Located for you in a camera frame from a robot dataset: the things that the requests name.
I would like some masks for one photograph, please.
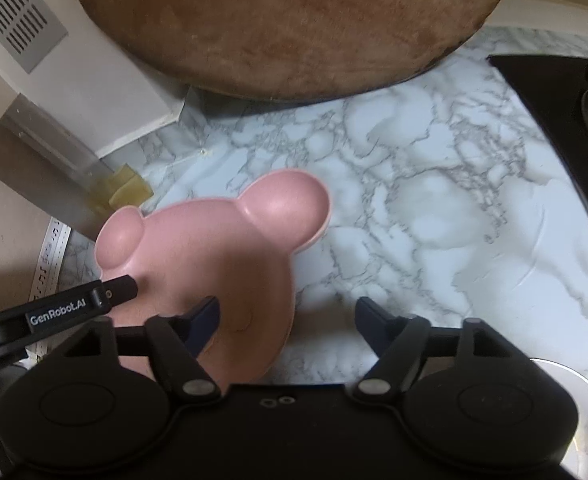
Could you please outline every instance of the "wooden cutting board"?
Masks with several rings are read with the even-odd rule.
[[[422,72],[499,0],[80,0],[109,36],[200,88],[316,100]]]

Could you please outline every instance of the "bear ear compartment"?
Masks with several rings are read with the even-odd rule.
[[[288,254],[318,240],[330,219],[330,197],[315,176],[301,170],[268,173],[238,199],[249,220]]]
[[[125,206],[114,213],[96,239],[94,257],[102,270],[122,266],[143,238],[143,217],[138,207]]]

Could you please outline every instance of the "pink plate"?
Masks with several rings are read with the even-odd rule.
[[[199,357],[222,389],[259,379],[292,327],[290,256],[318,240],[330,218],[325,186],[301,170],[280,170],[238,199],[187,200],[143,218],[119,209],[96,241],[102,280],[130,274],[138,297],[115,307],[116,326],[188,312],[200,298],[220,301],[218,331]],[[121,362],[152,376],[146,358]]]

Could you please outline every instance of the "white plate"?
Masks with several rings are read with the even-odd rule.
[[[580,480],[588,480],[588,380],[567,366],[532,359],[564,387],[578,408],[578,428],[561,464]]]

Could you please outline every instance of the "vent slot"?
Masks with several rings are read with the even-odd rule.
[[[27,73],[67,34],[43,0],[0,0],[0,42]]]

